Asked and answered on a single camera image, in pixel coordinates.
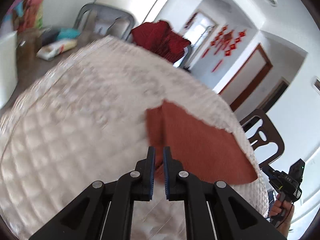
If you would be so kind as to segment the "person's right hand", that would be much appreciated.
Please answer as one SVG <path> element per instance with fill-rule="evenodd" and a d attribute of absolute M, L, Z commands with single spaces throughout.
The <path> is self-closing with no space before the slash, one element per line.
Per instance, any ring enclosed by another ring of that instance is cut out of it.
<path fill-rule="evenodd" d="M 295 211 L 295 206 L 286 200 L 281 201 L 280 197 L 281 195 L 277 194 L 276 201 L 269 211 L 269 216 L 273 217 L 279 214 L 281 215 L 283 211 L 285 211 L 284 217 L 281 219 L 281 221 L 277 222 L 276 228 L 284 237 L 287 238 L 291 226 L 291 220 Z"/>

